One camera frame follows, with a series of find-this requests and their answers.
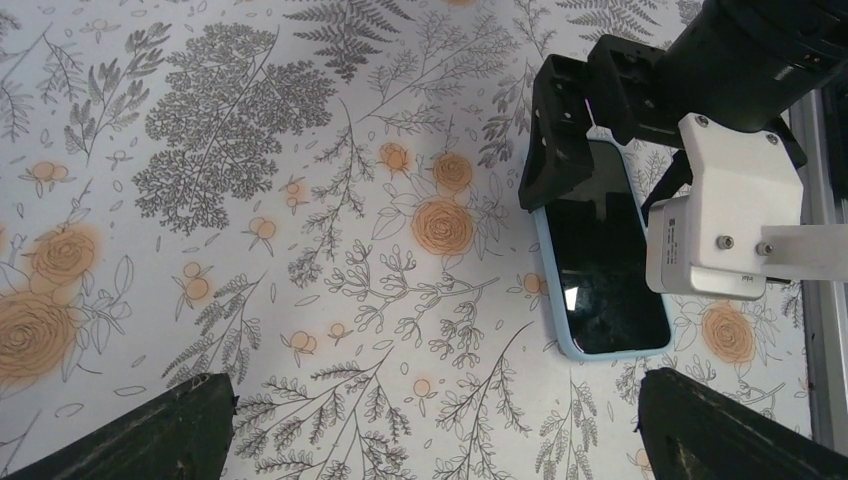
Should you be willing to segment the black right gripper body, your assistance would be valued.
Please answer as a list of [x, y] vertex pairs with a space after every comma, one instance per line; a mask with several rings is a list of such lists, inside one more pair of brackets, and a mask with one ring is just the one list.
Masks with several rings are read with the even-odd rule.
[[780, 115], [847, 65], [844, 1], [706, 1], [658, 60], [653, 78], [674, 118], [771, 130], [795, 167], [806, 155]]

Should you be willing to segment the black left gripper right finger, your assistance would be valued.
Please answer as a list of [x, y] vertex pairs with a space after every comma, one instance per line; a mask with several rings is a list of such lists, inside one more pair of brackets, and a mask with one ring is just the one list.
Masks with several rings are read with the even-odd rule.
[[847, 457], [671, 368], [641, 381], [637, 431], [656, 479], [845, 479]]

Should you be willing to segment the phone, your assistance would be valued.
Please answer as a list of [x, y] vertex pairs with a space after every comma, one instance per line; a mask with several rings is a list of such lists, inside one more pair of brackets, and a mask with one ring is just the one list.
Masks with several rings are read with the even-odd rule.
[[574, 361], [652, 356], [672, 344], [662, 296], [645, 280], [644, 225], [620, 149], [592, 140], [592, 176], [532, 213], [552, 324]]

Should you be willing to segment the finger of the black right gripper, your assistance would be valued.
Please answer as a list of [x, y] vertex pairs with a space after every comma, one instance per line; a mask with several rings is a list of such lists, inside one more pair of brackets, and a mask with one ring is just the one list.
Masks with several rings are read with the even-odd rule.
[[593, 173], [587, 139], [593, 122], [586, 105], [584, 66], [551, 54], [533, 80], [530, 140], [518, 189], [525, 211], [572, 192]]
[[594, 123], [621, 145], [682, 144], [677, 118], [655, 78], [663, 55], [662, 49], [604, 34], [587, 57], [586, 96]]

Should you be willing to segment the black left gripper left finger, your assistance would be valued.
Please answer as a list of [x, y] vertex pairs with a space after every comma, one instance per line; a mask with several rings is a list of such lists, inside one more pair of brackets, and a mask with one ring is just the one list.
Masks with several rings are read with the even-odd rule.
[[234, 436], [231, 379], [202, 373], [49, 456], [15, 479], [218, 479]]

